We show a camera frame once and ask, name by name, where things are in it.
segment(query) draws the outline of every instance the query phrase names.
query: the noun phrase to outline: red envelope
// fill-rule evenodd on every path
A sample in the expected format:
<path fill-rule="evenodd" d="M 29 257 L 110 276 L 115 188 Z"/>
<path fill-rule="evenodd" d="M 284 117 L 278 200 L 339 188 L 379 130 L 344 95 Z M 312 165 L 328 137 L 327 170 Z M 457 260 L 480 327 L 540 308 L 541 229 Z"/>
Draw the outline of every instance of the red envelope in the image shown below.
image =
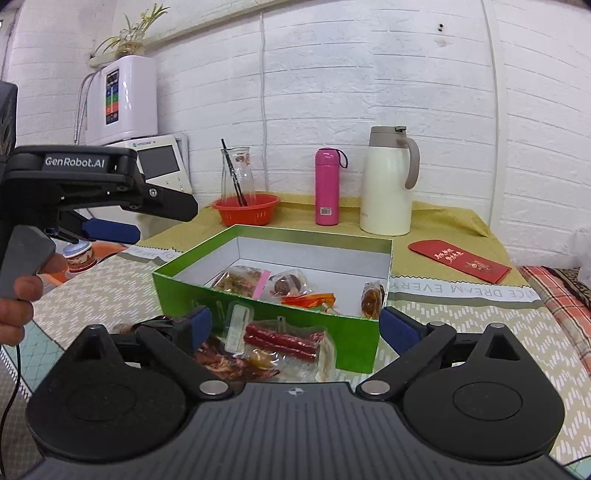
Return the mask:
<path fill-rule="evenodd" d="M 499 283 L 511 271 L 511 267 L 471 254 L 463 248 L 455 247 L 443 240 L 421 240 L 410 244 L 408 248 L 448 267 L 490 283 Z"/>

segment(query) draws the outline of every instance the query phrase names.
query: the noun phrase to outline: red plastic bowl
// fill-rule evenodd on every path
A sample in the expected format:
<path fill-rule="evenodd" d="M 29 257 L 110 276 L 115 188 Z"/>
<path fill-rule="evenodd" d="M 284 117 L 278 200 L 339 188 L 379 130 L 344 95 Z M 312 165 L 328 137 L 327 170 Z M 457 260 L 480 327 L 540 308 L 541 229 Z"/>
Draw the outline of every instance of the red plastic bowl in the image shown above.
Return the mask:
<path fill-rule="evenodd" d="M 275 205 L 280 202 L 279 197 L 270 193 L 257 193 L 256 204 L 247 207 L 238 205 L 238 198 L 216 200 L 213 208 L 220 212 L 224 225 L 258 225 L 263 226 L 273 220 Z"/>

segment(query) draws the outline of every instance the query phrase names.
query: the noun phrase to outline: open cardboard box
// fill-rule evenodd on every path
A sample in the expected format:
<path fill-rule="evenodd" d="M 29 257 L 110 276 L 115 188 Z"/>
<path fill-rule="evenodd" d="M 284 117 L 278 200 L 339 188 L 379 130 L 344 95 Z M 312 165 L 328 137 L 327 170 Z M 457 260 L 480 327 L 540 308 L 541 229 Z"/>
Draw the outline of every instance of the open cardboard box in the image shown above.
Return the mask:
<path fill-rule="evenodd" d="M 254 308 L 256 320 L 284 316 L 294 326 L 325 326 L 335 342 L 337 368 L 371 373 L 378 347 L 376 320 L 362 318 L 361 297 L 367 282 L 388 291 L 392 241 L 336 233 L 235 225 L 211 237 L 154 272 L 158 298 L 166 315 L 182 315 L 197 304 L 212 311 L 221 332 L 223 315 L 233 301 Z M 269 270 L 297 268 L 316 293 L 333 293 L 340 315 L 312 312 L 217 291 L 213 280 L 231 265 Z"/>

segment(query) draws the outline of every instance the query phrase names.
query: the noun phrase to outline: hand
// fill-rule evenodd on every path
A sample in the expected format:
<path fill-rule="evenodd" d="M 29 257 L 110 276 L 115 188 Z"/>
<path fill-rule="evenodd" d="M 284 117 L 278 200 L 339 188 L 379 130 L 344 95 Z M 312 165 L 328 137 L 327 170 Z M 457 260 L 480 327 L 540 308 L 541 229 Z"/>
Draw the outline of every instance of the hand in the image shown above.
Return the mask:
<path fill-rule="evenodd" d="M 55 254 L 43 273 L 57 273 L 66 269 L 64 257 Z M 14 283 L 14 293 L 20 300 L 0 299 L 0 343 L 17 346 L 25 336 L 25 325 L 33 319 L 32 301 L 43 295 L 43 281 L 36 275 L 20 277 Z"/>

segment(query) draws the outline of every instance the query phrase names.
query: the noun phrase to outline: patterned tablecloth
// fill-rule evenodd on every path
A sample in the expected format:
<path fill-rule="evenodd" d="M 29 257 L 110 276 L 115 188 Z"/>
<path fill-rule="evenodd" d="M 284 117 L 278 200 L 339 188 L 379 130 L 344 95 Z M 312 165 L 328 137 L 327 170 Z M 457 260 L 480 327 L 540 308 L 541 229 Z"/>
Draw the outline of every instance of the patterned tablecloth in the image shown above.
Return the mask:
<path fill-rule="evenodd" d="M 152 271 L 176 255 L 174 251 L 133 247 L 44 296 L 35 305 L 34 322 L 27 326 L 21 344 L 24 397 L 30 396 L 86 325 L 103 323 L 112 329 L 118 323 L 135 323 L 161 314 Z M 459 332 L 481 332 L 491 322 L 508 325 L 564 401 L 566 418 L 552 456 L 565 464 L 591 455 L 591 381 L 533 289 L 397 277 L 391 282 L 388 302 L 420 322 L 443 320 Z M 2 357 L 8 371 L 13 372 L 14 349 L 5 348 Z M 374 370 L 396 357 L 381 340 Z M 353 385 L 366 377 L 337 372 L 337 380 Z M 19 430 L 23 413 L 23 408 L 11 413 L 5 433 L 14 441 L 3 448 L 19 452 L 9 455 L 11 476 L 26 470 L 38 458 L 30 436 L 23 439 Z"/>

